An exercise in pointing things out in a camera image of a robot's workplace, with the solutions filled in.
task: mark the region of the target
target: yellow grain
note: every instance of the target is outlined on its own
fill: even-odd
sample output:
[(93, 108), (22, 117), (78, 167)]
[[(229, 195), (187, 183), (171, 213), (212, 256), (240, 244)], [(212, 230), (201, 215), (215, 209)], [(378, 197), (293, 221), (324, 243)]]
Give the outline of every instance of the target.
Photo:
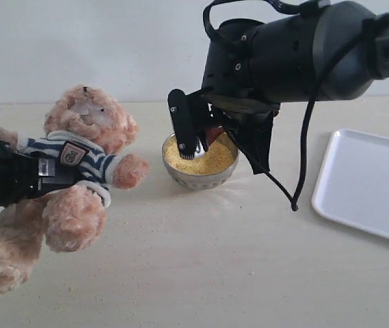
[(214, 142), (210, 145), (208, 152), (198, 159), (182, 159), (179, 155), (175, 138), (171, 138), (168, 141), (165, 158), (173, 168), (193, 176), (217, 174), (234, 163), (234, 158), (229, 148), (219, 142)]

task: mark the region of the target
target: teddy bear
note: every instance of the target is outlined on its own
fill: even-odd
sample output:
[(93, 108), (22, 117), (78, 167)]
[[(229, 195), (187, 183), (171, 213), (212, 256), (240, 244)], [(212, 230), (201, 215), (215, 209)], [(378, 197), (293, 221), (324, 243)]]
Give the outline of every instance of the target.
[(21, 154), (41, 152), (73, 166), (82, 179), (73, 186), (23, 199), (0, 212), (0, 295), (28, 281), (43, 241), (51, 251), (89, 247), (102, 234), (109, 188), (132, 189), (149, 164), (120, 152), (135, 141), (138, 126), (104, 91), (76, 85), (45, 115), (45, 137), (30, 138), (0, 128), (0, 141)]

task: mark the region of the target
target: table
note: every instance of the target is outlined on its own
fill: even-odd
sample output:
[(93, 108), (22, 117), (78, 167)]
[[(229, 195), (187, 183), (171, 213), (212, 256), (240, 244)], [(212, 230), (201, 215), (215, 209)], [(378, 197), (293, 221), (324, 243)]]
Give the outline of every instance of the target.
[[(42, 135), (47, 105), (5, 105), (0, 126)], [(321, 103), (308, 136), (299, 211), (245, 158), (212, 191), (167, 175), (167, 105), (127, 103), (141, 131), (126, 149), (151, 165), (132, 191), (113, 190), (105, 233), (91, 248), (44, 247), (28, 283), (0, 297), (0, 328), (389, 327), (389, 241), (318, 217), (310, 198), (332, 131), (389, 137), (389, 97)], [(306, 104), (276, 119), (271, 168), (294, 191)]]

